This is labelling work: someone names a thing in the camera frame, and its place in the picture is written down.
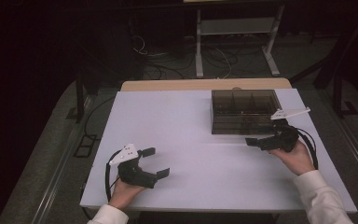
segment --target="wooden table edge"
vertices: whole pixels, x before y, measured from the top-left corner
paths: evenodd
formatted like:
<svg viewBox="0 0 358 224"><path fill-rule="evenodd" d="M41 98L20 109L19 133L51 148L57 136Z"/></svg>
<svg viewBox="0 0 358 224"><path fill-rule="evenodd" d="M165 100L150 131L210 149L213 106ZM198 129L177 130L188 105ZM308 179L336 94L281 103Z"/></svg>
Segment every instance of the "wooden table edge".
<svg viewBox="0 0 358 224"><path fill-rule="evenodd" d="M126 81L122 91L197 91L197 90L273 90L292 89L284 77L232 79L180 79Z"/></svg>

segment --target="shirt cuff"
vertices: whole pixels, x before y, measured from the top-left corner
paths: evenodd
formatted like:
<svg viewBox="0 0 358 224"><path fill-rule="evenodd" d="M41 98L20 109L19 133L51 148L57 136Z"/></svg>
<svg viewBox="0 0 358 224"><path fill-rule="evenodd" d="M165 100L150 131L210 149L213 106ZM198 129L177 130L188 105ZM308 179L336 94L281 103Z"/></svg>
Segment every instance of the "shirt cuff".
<svg viewBox="0 0 358 224"><path fill-rule="evenodd" d="M296 177L295 185L297 186L300 195L304 195L316 189L327 186L327 183L324 180L321 172L314 170Z"/></svg>
<svg viewBox="0 0 358 224"><path fill-rule="evenodd" d="M113 206L104 204L92 219L102 224L127 223L129 217Z"/></svg>

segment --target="person's arm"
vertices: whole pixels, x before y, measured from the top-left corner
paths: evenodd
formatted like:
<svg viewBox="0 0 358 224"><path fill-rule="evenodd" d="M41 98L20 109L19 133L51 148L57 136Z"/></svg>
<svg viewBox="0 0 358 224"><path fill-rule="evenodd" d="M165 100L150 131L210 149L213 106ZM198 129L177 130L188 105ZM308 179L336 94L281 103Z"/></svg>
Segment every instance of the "person's arm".
<svg viewBox="0 0 358 224"><path fill-rule="evenodd" d="M112 198L108 204L101 206L97 215L88 224L124 224L129 217L122 212L135 196L144 190L144 187L133 186L122 182L120 179L115 184Z"/></svg>
<svg viewBox="0 0 358 224"><path fill-rule="evenodd" d="M280 158L290 171L298 175L295 184L310 223L352 223L336 190L329 187L322 174L313 167L304 144L297 141L289 153L279 149L269 153Z"/></svg>

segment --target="transparent plastic box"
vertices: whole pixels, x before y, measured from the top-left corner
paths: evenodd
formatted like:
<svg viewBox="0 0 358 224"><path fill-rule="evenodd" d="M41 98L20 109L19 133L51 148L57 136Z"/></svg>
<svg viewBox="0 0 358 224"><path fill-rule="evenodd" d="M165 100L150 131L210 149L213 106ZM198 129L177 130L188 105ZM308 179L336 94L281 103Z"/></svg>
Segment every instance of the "transparent plastic box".
<svg viewBox="0 0 358 224"><path fill-rule="evenodd" d="M212 134L270 134L281 108L274 90L212 91Z"/></svg>

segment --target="table surface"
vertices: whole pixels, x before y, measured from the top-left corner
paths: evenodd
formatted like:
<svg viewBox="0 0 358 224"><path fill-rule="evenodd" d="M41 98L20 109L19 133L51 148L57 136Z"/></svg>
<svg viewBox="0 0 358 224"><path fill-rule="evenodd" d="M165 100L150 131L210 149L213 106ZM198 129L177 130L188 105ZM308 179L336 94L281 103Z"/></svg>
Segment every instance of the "table surface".
<svg viewBox="0 0 358 224"><path fill-rule="evenodd" d="M274 80L281 79L228 79L215 80L214 84L225 83L228 89L271 89L261 88L260 82L271 84ZM99 207L107 202L103 186L105 164L115 151L133 143L138 149L155 147L157 150L156 155L140 160L144 171L155 173L170 167L171 174L159 180L154 189L141 193L130 209L208 212L302 210L293 184L295 175L279 159L258 148L246 146L244 136L211 134L210 90L214 87L204 89L211 80L193 81L200 85L201 91L181 90L182 81L150 81L142 91L130 88L142 82L123 85L123 91L117 94L112 107L80 205ZM169 88L160 85L162 83L172 84L171 90L167 91ZM280 89L286 85L274 88L282 108L304 107L297 90ZM312 135L318 148L322 174L340 194L345 209L356 212L310 116L303 114L288 121ZM112 167L111 179L116 174L117 168Z"/></svg>

